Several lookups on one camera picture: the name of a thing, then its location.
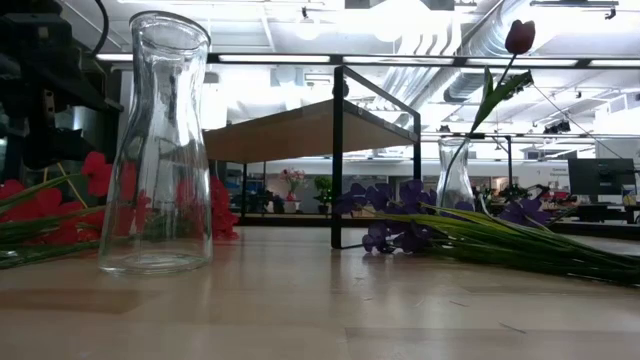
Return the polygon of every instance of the ceiling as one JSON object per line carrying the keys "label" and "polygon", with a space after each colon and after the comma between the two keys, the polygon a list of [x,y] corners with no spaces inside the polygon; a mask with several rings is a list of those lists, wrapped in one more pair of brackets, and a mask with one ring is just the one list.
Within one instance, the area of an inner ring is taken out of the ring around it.
{"label": "ceiling", "polygon": [[[72,23],[74,36],[90,48],[95,46],[102,27],[96,4],[88,0],[57,1],[63,4],[63,16]],[[454,54],[465,51],[460,47],[462,38],[498,3],[498,0],[475,0],[477,7],[464,7],[465,11],[435,12],[419,0],[386,0],[368,10],[345,9],[344,1],[103,0],[110,31],[102,52],[130,52],[131,16],[145,10],[164,10],[189,17],[208,29],[211,52]],[[510,24],[516,16],[536,21],[534,55],[638,56],[640,32],[635,29],[640,28],[640,1],[618,0],[618,3],[617,16],[605,20],[608,8],[532,8],[530,1],[506,0],[509,5],[503,5],[504,17],[497,18],[496,14],[488,17],[469,39],[482,43],[489,30],[500,26],[500,22]],[[302,18],[303,5],[308,8],[307,20]],[[219,75],[217,94],[225,99],[222,103],[226,104],[227,118],[239,122],[331,97],[331,67],[294,68],[295,71],[282,66],[209,65],[208,71]],[[426,125],[424,131],[436,131],[443,123],[454,131],[465,131],[478,109],[474,104],[480,100],[479,89],[466,102],[444,103],[442,91],[457,73],[447,75],[435,68],[355,67],[355,70],[419,110]],[[527,88],[501,104],[481,131],[498,128],[503,132],[542,132],[546,124],[565,116],[557,108],[591,130],[596,110],[612,100],[640,93],[640,72],[635,70],[535,70],[533,77],[553,104],[535,88]],[[251,83],[253,90],[247,90],[247,83]],[[353,102],[376,110],[378,116],[388,121],[400,119],[395,109],[367,89],[353,82],[350,89],[349,98]]]}

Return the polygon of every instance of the glass vase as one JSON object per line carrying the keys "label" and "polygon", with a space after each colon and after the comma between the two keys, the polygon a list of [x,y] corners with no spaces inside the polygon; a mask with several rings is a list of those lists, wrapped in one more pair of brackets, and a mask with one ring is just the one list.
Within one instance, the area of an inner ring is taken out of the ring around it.
{"label": "glass vase", "polygon": [[134,107],[114,163],[100,268],[153,274],[211,261],[209,167],[198,119],[210,43],[178,15],[131,18]]}
{"label": "glass vase", "polygon": [[[447,167],[451,164],[454,154],[460,149],[460,153],[453,160],[447,186],[445,189],[444,181],[447,173]],[[471,183],[469,182],[469,173],[467,172],[467,159],[469,157],[469,139],[440,139],[438,141],[440,150],[440,179],[438,180],[438,199],[437,205],[443,208],[462,208],[471,210],[474,206],[473,191],[471,191]]]}

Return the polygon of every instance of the black machine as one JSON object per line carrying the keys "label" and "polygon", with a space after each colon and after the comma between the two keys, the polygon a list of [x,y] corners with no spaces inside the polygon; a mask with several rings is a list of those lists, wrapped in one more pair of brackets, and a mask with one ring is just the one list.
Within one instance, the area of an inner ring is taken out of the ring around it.
{"label": "black machine", "polygon": [[635,174],[633,159],[569,159],[574,195],[621,195],[625,185],[636,186]]}
{"label": "black machine", "polygon": [[[83,160],[93,146],[81,130],[56,128],[54,115],[69,106],[118,112],[106,100],[104,71],[86,71],[83,63],[100,65],[72,37],[71,25],[60,17],[54,0],[2,0],[0,4],[0,102],[10,118],[0,129],[8,138],[7,153],[20,154],[25,166],[40,169],[60,160]],[[104,10],[101,0],[96,3]],[[18,168],[19,163],[6,164]]]}

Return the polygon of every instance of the shelf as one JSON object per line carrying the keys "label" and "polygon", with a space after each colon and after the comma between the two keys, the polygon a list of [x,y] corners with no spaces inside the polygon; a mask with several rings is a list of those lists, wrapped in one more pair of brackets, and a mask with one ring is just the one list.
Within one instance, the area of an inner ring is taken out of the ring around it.
{"label": "shelf", "polygon": [[[418,136],[344,101],[343,152],[413,145]],[[210,160],[241,164],[333,153],[333,100],[204,132]]]}

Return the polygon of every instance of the white ceiling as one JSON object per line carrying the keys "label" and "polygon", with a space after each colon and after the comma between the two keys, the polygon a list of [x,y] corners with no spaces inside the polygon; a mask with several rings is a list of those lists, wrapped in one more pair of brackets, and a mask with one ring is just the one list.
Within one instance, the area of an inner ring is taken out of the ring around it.
{"label": "white ceiling", "polygon": [[[58,1],[64,5],[63,16],[73,24],[74,36],[88,47],[93,47],[100,34],[97,29],[102,27],[101,16],[95,3],[90,0]],[[393,54],[402,50],[403,42],[415,41],[417,34],[438,33],[438,30],[433,29],[437,27],[434,24],[441,21],[443,17],[447,18],[447,15],[433,14],[415,7],[417,6],[415,2],[418,0],[387,0],[398,1],[398,4],[403,6],[408,5],[406,8],[395,6],[391,10],[386,9],[382,17],[377,18],[377,22],[374,23],[363,20],[367,11],[372,10],[344,10],[344,2],[340,0],[310,3],[308,6],[310,9],[323,10],[309,12],[310,17],[318,20],[319,24],[300,24],[299,4],[290,7],[259,4],[256,6],[194,5],[195,1],[191,0],[186,1],[188,5],[176,5],[179,1],[173,0],[168,4],[158,0],[141,4],[103,0],[110,18],[109,40],[103,52],[131,51],[129,19],[135,13],[145,10],[171,11],[198,21],[210,31],[212,52]],[[463,31],[468,30],[496,1],[476,0],[479,6],[475,12],[455,15],[457,26]],[[543,12],[550,15],[536,18],[537,27],[541,33],[544,33],[545,29],[553,28],[553,36],[535,50],[535,55],[638,56],[640,32],[635,29],[640,28],[640,1],[619,1],[624,11],[619,11],[618,16],[612,20],[604,20],[603,11],[589,11],[578,15],[574,11],[570,16],[567,16],[569,13],[553,9]],[[390,28],[400,25],[404,26],[406,31],[405,35],[397,41],[388,42],[378,39],[381,31],[390,31]],[[309,29],[318,31],[319,35],[313,40],[303,40],[298,36],[300,32],[308,32]],[[304,105],[331,96],[329,84],[324,87],[305,85],[304,89],[296,91],[273,87],[269,80],[272,69],[272,66],[253,66],[251,71],[248,71],[247,67],[242,66],[210,66],[210,71],[220,75],[220,86],[221,89],[224,88],[220,93],[224,93],[226,98],[229,119],[248,120],[283,111],[292,106],[292,103]],[[331,74],[332,68],[304,66],[300,71],[302,74],[312,72]],[[356,71],[377,85],[383,86],[389,68],[356,67]],[[595,107],[603,103],[591,98],[620,93],[625,89],[640,88],[638,71],[536,70],[533,76],[536,85],[554,101],[556,106],[563,110],[575,110],[572,116],[586,127],[593,122]],[[402,86],[408,86],[411,80],[411,77],[407,77]],[[243,83],[246,81],[251,81],[253,85],[259,84],[257,87],[254,86],[259,90],[255,93],[243,91],[245,89]],[[352,84],[351,90],[353,98],[372,98],[373,95],[355,84]],[[582,94],[580,99],[576,98],[578,92]],[[291,102],[285,99],[292,93],[296,101]],[[470,102],[477,102],[479,96],[477,92]],[[434,131],[449,114],[455,113],[463,121],[453,123],[451,126],[463,131],[473,121],[477,106],[429,104],[427,109],[428,111],[423,113],[423,122],[430,125],[428,130]],[[555,107],[535,89],[529,88],[500,105],[483,126],[485,130],[491,131],[490,129],[495,128],[497,121],[501,131],[518,129],[541,132],[540,126],[533,128],[532,124],[537,122],[543,127],[545,121],[541,120],[554,113],[557,113]],[[385,117],[393,121],[397,116],[398,114],[390,113]]]}

